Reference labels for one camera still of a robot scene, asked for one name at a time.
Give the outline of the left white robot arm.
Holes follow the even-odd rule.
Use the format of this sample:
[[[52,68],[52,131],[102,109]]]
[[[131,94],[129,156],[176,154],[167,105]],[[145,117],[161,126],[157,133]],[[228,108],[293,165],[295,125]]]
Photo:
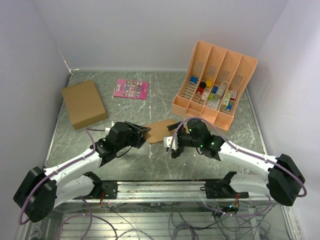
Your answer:
[[[116,122],[104,138],[93,141],[78,156],[53,167],[29,170],[13,196],[20,207],[18,223],[39,222],[54,208],[74,198],[98,198],[102,181],[92,171],[116,159],[125,148],[139,149],[149,131],[150,127]]]

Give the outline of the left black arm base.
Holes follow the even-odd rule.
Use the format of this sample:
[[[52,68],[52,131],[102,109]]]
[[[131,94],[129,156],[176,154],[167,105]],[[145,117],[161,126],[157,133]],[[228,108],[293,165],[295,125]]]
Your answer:
[[[118,194],[118,183],[116,181],[103,181],[101,185],[101,198],[115,200]]]

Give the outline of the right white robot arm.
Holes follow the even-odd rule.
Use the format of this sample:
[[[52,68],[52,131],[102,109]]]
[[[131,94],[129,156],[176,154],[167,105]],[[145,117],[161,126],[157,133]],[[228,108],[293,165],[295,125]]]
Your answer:
[[[163,139],[173,159],[185,148],[195,148],[201,156],[242,166],[252,174],[228,172],[222,179],[207,180],[201,190],[207,199],[247,198],[250,193],[266,195],[284,206],[307,195],[305,178],[293,159],[286,155],[271,156],[240,147],[221,133],[212,134],[208,121],[191,117],[168,125],[173,136]]]

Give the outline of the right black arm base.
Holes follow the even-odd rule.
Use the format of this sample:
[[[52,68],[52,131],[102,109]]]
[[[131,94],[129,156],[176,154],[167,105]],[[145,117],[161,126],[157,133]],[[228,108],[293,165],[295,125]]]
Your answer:
[[[205,192],[207,199],[232,199],[236,196],[240,199],[249,198],[248,192],[236,192],[228,183],[219,179],[207,180],[200,190]]]

